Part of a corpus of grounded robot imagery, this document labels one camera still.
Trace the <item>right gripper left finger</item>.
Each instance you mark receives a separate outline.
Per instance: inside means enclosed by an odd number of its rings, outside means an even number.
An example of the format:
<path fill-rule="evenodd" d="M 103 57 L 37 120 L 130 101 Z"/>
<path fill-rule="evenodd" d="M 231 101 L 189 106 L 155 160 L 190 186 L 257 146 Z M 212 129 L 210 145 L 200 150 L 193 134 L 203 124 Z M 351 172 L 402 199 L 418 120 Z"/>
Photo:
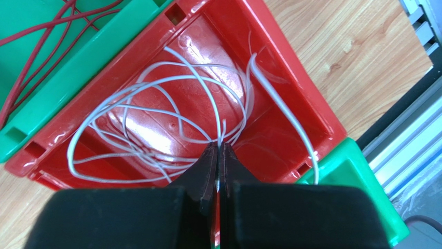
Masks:
<path fill-rule="evenodd" d="M 218 148 L 166 187 L 67 189 L 44 206 L 26 248 L 211 248 Z"/>

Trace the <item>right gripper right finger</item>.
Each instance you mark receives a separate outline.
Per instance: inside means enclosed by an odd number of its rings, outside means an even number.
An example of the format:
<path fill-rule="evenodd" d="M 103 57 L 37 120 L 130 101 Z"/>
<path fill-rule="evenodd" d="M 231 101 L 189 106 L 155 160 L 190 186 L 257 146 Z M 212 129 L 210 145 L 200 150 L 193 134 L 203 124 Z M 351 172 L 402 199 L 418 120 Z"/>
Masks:
<path fill-rule="evenodd" d="M 389 248 L 361 189 L 263 183 L 229 144 L 218 153 L 221 248 Z"/>

